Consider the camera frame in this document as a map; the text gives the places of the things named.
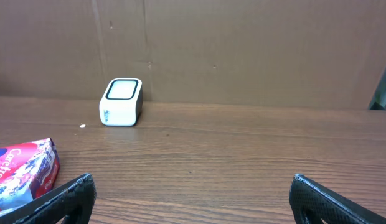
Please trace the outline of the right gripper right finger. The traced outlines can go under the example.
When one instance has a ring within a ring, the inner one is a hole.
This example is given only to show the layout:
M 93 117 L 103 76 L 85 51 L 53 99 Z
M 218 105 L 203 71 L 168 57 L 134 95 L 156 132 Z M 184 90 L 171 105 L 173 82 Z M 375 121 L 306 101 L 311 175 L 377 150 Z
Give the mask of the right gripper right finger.
M 289 204 L 296 223 L 386 223 L 382 217 L 329 188 L 295 174 Z

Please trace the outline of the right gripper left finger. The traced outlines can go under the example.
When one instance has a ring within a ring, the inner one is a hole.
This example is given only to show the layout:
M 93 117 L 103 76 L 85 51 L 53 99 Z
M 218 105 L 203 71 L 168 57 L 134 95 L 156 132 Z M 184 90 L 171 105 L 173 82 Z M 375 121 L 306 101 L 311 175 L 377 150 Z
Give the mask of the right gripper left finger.
M 93 176 L 83 174 L 43 196 L 0 216 L 0 223 L 84 223 L 96 199 Z

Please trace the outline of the red purple Carefree pack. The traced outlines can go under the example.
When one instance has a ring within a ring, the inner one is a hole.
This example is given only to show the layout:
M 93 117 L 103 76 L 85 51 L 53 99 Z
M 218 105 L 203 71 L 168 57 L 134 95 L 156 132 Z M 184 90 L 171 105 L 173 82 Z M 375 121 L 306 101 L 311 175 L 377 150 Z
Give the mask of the red purple Carefree pack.
M 0 147 L 0 213 L 51 191 L 59 170 L 51 138 Z

